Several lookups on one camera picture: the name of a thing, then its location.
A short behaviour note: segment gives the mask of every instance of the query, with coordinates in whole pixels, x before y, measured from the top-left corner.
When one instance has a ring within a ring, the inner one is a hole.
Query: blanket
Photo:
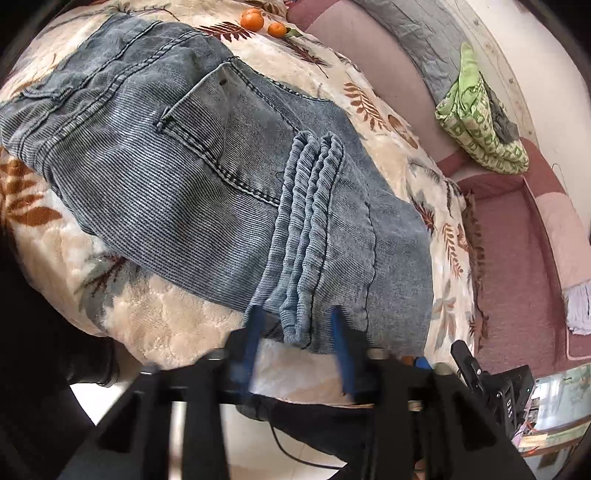
[[[30,44],[0,91],[18,95],[75,51],[115,12],[182,21],[224,42],[262,74],[341,107],[370,158],[396,196],[420,213],[431,236],[434,304],[425,348],[432,363],[454,367],[450,345],[472,344],[473,294],[463,230],[464,200],[413,137],[408,124],[378,98],[355,66],[315,37],[277,39],[239,25],[250,4],[265,22],[284,19],[278,1],[200,0],[147,5],[95,2],[56,18]],[[223,344],[242,313],[208,302],[111,251],[85,233],[58,195],[37,173],[0,153],[2,221],[32,286],[74,325],[122,342],[143,362],[163,368],[187,365]],[[315,355],[273,340],[261,343],[253,391],[287,401],[346,403],[333,355]]]
[[[439,103],[460,71],[461,26],[439,0],[354,0],[388,30],[413,60]]]
[[[517,136],[507,138],[508,142],[499,139],[497,130],[501,131],[501,126],[493,120],[489,92],[493,94],[486,88],[472,47],[463,43],[460,76],[437,105],[435,117],[483,167],[497,173],[523,173],[529,166],[527,152]],[[504,112],[502,104],[497,107]]]

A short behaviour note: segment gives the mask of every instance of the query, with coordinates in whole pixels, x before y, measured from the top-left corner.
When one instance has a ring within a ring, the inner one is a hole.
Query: floor
[[[92,421],[97,423],[128,385],[124,382],[103,388],[77,384],[72,385],[72,390]],[[173,406],[171,452],[180,451],[183,413],[183,404]],[[222,405],[222,419],[232,480],[326,480],[334,474],[332,470],[303,465],[288,458],[275,444],[268,423],[251,420],[232,405]],[[318,452],[283,432],[277,431],[277,436],[281,446],[297,458],[321,465],[343,465],[337,458]],[[177,465],[178,462],[173,462],[170,480],[181,479]]]

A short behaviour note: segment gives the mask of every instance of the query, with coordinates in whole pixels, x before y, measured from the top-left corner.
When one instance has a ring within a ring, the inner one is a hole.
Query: green cloth
[[[437,105],[435,117],[483,167],[507,174],[527,171],[530,161],[521,141],[503,145],[495,133],[484,80],[474,51],[466,42],[462,43],[461,56],[460,76]]]

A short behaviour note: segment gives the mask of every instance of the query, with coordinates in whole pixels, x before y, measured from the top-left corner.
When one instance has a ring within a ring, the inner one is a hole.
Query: denim jeans
[[[377,345],[422,353],[433,289],[418,213],[341,109],[214,37],[113,15],[0,105],[0,134],[84,231],[203,298],[263,305],[286,343],[331,352],[338,304]]]

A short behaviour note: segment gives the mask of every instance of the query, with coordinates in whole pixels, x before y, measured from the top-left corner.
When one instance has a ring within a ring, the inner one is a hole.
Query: cable
[[[558,167],[558,170],[560,172],[560,175],[562,176],[562,181],[560,182],[561,185],[564,187],[564,191],[566,192],[566,196],[568,198],[570,198],[570,194],[569,194],[569,189],[566,186],[566,179],[564,178],[564,173],[562,173],[562,167],[560,166],[559,163],[552,163],[552,173],[554,173],[554,167]]]
[[[339,466],[321,465],[319,463],[306,462],[305,460],[300,460],[299,458],[294,457],[292,454],[286,452],[285,449],[281,446],[281,444],[279,443],[279,439],[277,438],[277,434],[275,433],[275,428],[273,427],[273,425],[271,425],[271,423],[269,424],[269,427],[271,427],[271,433],[273,434],[273,438],[275,439],[275,443],[279,447],[279,450],[281,450],[285,455],[287,455],[292,460],[295,460],[296,462],[303,463],[304,465],[315,466],[316,468],[326,468],[327,470],[340,470],[341,469],[341,467],[339,467]]]

